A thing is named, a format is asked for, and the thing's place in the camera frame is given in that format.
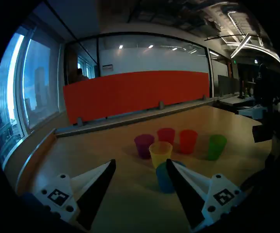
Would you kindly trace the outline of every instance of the red partition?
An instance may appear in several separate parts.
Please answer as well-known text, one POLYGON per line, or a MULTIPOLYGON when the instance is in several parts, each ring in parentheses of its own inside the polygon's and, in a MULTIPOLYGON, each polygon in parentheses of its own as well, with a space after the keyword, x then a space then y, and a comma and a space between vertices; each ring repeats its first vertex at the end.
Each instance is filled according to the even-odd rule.
POLYGON ((209 97, 207 73, 143 71, 89 79, 64 86, 71 124, 209 97))

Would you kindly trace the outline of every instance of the table surface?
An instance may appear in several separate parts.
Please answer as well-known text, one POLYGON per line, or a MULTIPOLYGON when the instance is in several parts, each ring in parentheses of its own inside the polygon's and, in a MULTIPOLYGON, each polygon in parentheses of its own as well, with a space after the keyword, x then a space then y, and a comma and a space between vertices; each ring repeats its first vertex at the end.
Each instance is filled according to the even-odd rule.
POLYGON ((271 140, 254 143, 252 126, 259 122, 210 106, 88 134, 59 138, 40 162, 31 192, 60 173, 78 176, 116 159, 116 172, 100 205, 91 232, 188 232, 188 221, 175 193, 160 192, 150 160, 137 155, 133 139, 163 127, 176 130, 172 159, 207 177, 224 174, 236 185, 264 167, 271 140), (198 132, 194 153, 178 152, 179 132, 198 132), (209 137, 222 134, 225 149, 217 161, 206 160, 209 137))

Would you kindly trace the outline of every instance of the window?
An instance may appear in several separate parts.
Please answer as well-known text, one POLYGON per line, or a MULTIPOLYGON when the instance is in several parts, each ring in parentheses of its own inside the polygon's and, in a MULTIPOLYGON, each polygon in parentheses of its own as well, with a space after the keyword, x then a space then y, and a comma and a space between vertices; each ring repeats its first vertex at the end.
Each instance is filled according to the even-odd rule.
POLYGON ((41 39, 39 37, 33 37, 29 42, 22 78, 24 112, 29 129, 58 112, 56 97, 59 50, 55 44, 41 43, 47 36, 41 35, 41 39))
POLYGON ((86 74, 87 74, 87 77, 88 78, 90 78, 90 71, 88 71, 88 64, 86 64, 86 74))
POLYGON ((78 57, 78 69, 79 68, 82 69, 83 75, 88 77, 89 79, 95 77, 91 65, 81 57, 78 57))
POLYGON ((32 128, 58 112, 59 48, 38 28, 20 27, 11 38, 0 63, 1 163, 32 128))
POLYGON ((7 46, 0 63, 0 162, 23 137, 15 117, 14 73, 19 49, 24 35, 15 33, 7 46))

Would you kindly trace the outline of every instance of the person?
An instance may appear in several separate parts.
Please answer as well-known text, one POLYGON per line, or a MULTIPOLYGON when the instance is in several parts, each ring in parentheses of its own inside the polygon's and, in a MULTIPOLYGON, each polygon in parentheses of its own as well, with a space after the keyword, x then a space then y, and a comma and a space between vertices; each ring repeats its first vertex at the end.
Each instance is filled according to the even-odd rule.
POLYGON ((84 80, 88 79, 87 76, 84 76, 84 75, 83 75, 83 71, 82 71, 81 68, 78 68, 78 69, 77 69, 76 75, 77 75, 77 80, 76 80, 77 82, 78 82, 78 81, 84 81, 84 80))

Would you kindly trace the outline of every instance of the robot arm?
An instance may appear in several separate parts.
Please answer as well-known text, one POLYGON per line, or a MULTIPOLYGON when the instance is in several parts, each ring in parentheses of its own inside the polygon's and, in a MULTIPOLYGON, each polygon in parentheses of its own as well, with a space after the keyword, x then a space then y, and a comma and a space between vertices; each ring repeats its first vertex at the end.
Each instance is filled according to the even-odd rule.
POLYGON ((52 215, 80 230, 88 231, 115 169, 116 162, 113 159, 73 178, 60 174, 35 193, 34 197, 52 215))
POLYGON ((205 177, 167 159, 167 171, 190 224, 191 232, 210 226, 246 197, 221 174, 205 177))

